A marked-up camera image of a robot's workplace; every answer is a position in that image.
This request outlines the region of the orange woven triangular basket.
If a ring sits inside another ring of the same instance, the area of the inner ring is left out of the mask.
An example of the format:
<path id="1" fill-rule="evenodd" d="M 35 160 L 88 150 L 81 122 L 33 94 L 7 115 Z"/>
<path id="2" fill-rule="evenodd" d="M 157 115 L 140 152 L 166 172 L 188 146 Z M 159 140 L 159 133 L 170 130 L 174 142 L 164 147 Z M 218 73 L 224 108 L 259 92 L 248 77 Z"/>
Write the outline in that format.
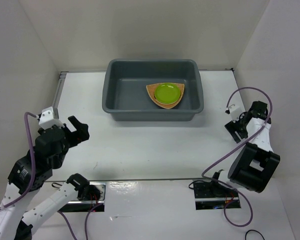
<path id="1" fill-rule="evenodd" d="M 150 97 L 150 99 L 159 107 L 163 108 L 163 109 L 172 109 L 174 107 L 176 107 L 179 102 L 181 101 L 181 99 L 183 98 L 183 94 L 184 94 L 184 91 L 185 91 L 185 85 L 183 83 L 174 83 L 176 84 L 179 89 L 181 90 L 181 96 L 180 98 L 178 99 L 177 102 L 175 103 L 172 103 L 172 104 L 162 104 L 160 102 L 158 102 L 156 99 L 155 99 L 155 96 L 154 96 L 154 92 L 155 92 L 155 89 L 156 87 L 158 87 L 160 84 L 163 84 L 163 83 L 155 83 L 155 84 L 149 84 L 146 86 L 146 90 L 147 90 L 147 93 Z"/>

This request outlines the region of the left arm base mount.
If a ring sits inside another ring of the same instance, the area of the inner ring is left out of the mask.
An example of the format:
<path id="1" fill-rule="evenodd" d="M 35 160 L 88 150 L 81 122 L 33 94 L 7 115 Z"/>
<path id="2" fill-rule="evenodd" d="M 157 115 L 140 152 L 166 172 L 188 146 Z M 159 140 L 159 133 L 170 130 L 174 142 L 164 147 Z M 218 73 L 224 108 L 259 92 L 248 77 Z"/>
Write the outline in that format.
<path id="1" fill-rule="evenodd" d="M 77 195 L 59 211 L 62 213 L 87 213 L 94 206 L 93 212 L 103 212 L 105 209 L 106 183 L 92 181 L 88 188 L 79 190 Z"/>

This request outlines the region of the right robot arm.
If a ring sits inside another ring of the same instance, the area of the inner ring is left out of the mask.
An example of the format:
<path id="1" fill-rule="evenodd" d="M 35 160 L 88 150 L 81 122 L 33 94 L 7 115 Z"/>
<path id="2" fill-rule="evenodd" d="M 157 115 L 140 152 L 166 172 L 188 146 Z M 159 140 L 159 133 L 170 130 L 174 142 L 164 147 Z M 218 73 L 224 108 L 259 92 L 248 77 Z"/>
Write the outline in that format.
<path id="1" fill-rule="evenodd" d="M 227 179 L 240 188 L 261 193 L 266 188 L 280 163 L 280 156 L 274 153 L 270 144 L 271 119 L 268 117 L 268 105 L 262 101 L 254 101 L 248 111 L 231 105 L 226 113 L 232 120 L 224 127 L 234 141 L 239 144 L 248 140 L 232 163 Z"/>

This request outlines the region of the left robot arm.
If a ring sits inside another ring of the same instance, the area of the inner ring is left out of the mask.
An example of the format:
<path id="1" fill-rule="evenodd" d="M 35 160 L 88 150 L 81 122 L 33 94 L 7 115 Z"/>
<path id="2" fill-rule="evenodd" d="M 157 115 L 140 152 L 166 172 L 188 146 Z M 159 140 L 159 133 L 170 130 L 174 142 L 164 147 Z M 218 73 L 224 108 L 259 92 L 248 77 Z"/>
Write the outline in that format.
<path id="1" fill-rule="evenodd" d="M 84 200 L 89 194 L 97 201 L 97 189 L 81 174 L 72 174 L 50 197 L 31 210 L 28 206 L 45 181 L 59 169 L 70 148 L 90 138 L 89 127 L 75 116 L 68 117 L 75 130 L 66 124 L 53 123 L 40 128 L 32 140 L 28 117 L 43 119 L 43 114 L 24 114 L 29 144 L 27 154 L 17 160 L 8 176 L 5 194 L 0 203 L 0 240 L 30 240 L 38 228 L 73 198 Z"/>

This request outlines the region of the green plastic plate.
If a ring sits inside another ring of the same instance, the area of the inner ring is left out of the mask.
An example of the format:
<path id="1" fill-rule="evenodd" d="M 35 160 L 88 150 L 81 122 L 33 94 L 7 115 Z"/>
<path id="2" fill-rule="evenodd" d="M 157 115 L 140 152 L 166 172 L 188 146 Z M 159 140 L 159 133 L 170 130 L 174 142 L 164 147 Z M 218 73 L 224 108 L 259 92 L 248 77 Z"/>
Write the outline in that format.
<path id="1" fill-rule="evenodd" d="M 175 83 L 162 83 L 154 90 L 155 99 L 164 105 L 170 105 L 179 100 L 181 90 Z"/>

